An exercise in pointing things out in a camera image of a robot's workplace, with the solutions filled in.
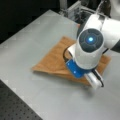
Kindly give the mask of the blue and white gripper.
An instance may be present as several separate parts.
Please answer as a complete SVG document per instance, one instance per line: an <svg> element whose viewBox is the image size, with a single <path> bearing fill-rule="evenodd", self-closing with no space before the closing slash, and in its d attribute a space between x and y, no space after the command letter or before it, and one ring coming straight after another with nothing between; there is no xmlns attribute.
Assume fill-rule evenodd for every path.
<svg viewBox="0 0 120 120"><path fill-rule="evenodd" d="M81 69L72 59L66 62L66 67L75 78L85 77L94 89L104 86L103 78L96 69Z"/></svg>

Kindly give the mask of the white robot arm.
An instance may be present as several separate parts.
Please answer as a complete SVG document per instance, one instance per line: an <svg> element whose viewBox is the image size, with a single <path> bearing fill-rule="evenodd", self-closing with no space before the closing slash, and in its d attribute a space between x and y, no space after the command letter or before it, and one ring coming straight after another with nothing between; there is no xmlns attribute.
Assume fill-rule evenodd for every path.
<svg viewBox="0 0 120 120"><path fill-rule="evenodd" d="M74 77L85 77L94 89L104 86L96 70L104 48L120 53L120 21L92 14L79 28L76 42L67 48L72 58L66 66Z"/></svg>

